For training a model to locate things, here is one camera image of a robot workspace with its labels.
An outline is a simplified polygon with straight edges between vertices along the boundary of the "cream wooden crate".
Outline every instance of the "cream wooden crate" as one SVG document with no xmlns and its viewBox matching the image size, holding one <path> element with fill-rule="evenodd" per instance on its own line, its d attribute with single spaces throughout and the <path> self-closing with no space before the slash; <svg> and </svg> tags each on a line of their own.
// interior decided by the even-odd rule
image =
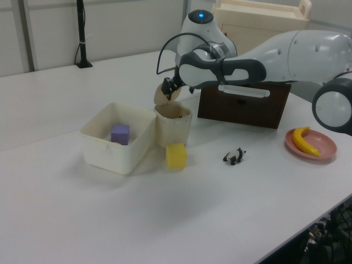
<svg viewBox="0 0 352 264">
<path fill-rule="evenodd" d="M 235 43 L 241 55 L 280 33 L 307 29 L 311 8 L 310 0 L 301 0 L 298 7 L 217 0 L 212 12 L 221 31 Z"/>
</svg>

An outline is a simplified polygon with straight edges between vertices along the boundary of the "white table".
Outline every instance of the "white table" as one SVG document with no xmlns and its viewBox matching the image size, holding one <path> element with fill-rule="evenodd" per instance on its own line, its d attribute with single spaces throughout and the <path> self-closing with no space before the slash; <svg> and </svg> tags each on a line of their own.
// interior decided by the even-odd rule
<svg viewBox="0 0 352 264">
<path fill-rule="evenodd" d="M 0 78 L 0 263 L 256 263 L 351 195 L 352 138 L 292 94 L 275 130 L 199 119 L 185 89 L 185 169 L 156 146 L 129 176 L 86 164 L 78 129 L 110 102 L 151 109 L 157 55 Z M 161 69 L 173 64 L 165 53 Z M 284 146 L 306 125 L 335 141 L 333 162 Z M 225 164 L 238 147 L 241 164 Z"/>
</svg>

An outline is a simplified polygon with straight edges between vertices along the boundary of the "beige cup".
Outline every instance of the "beige cup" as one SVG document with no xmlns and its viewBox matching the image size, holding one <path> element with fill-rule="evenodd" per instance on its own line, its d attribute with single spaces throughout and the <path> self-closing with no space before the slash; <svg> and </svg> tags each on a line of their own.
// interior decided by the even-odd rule
<svg viewBox="0 0 352 264">
<path fill-rule="evenodd" d="M 155 106 L 156 142 L 166 147 L 168 144 L 186 144 L 191 128 L 192 112 L 180 102 L 170 102 Z"/>
</svg>

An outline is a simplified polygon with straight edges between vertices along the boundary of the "yellow cube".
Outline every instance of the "yellow cube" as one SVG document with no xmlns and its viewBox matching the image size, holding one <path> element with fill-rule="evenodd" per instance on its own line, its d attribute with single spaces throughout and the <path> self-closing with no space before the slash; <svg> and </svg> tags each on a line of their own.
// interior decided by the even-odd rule
<svg viewBox="0 0 352 264">
<path fill-rule="evenodd" d="M 183 144 L 169 144 L 166 146 L 166 163 L 169 169 L 186 167 L 187 151 Z"/>
</svg>

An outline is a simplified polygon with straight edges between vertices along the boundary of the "white plastic bin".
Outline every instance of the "white plastic bin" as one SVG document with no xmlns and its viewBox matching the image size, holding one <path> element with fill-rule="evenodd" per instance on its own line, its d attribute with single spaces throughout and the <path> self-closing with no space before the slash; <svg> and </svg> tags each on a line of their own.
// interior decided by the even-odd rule
<svg viewBox="0 0 352 264">
<path fill-rule="evenodd" d="M 310 0 L 298 7 L 246 0 L 217 0 L 214 20 L 244 54 L 271 37 L 292 30 L 307 29 L 311 14 Z"/>
<path fill-rule="evenodd" d="M 191 128 L 192 111 L 180 102 L 173 101 L 154 108 L 156 119 L 156 142 L 166 147 L 168 144 L 186 144 Z"/>
<path fill-rule="evenodd" d="M 111 103 L 80 130 L 84 159 L 88 164 L 128 174 L 142 159 L 155 138 L 156 114 L 122 103 Z M 126 146 L 110 142 L 114 125 L 130 126 Z"/>
</svg>

